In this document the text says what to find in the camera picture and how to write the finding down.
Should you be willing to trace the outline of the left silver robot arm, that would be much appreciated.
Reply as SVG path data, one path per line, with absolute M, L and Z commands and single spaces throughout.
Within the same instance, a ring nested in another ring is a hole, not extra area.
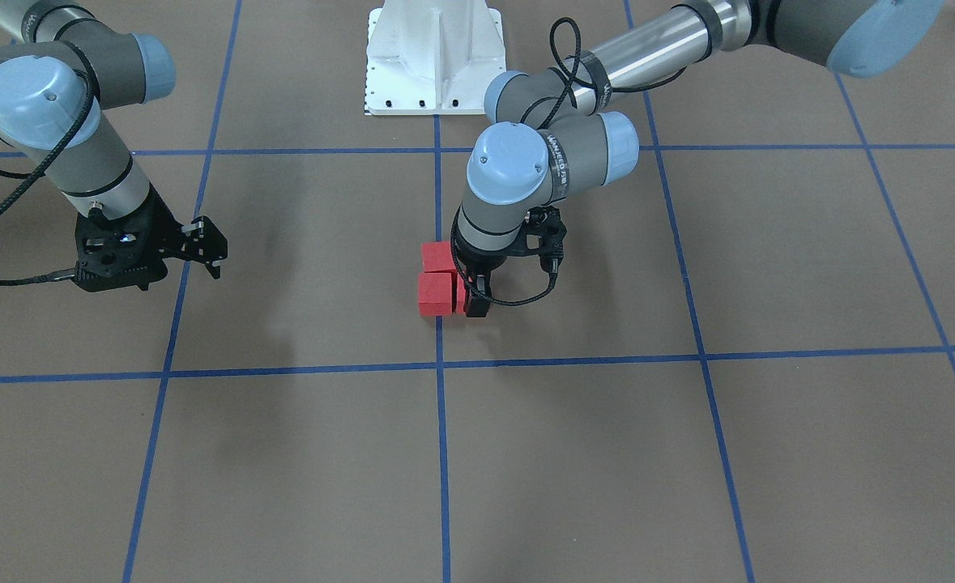
M 507 70 L 489 83 L 489 127 L 467 160 L 467 188 L 449 236 L 463 313 L 485 317 L 508 302 L 492 273 L 536 256 L 554 289 L 565 257 L 557 204 L 629 176 L 637 131 L 611 102 L 677 80 L 693 64 L 768 45 L 844 76 L 891 70 L 925 37 L 940 1 L 677 1 L 666 14 L 569 56 L 538 74 Z

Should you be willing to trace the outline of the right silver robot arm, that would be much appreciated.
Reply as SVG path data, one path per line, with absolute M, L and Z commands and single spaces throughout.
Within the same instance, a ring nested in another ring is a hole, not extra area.
M 202 263 L 220 277 L 228 240 L 200 215 L 178 222 L 104 112 L 169 96 L 177 74 L 159 38 L 114 31 L 77 1 L 0 1 L 0 140 L 32 171 L 0 169 L 18 181 L 0 218 L 47 178 L 77 211 L 73 268 L 0 279 L 0 287 L 71 281 L 86 292 L 148 289 L 167 259 Z

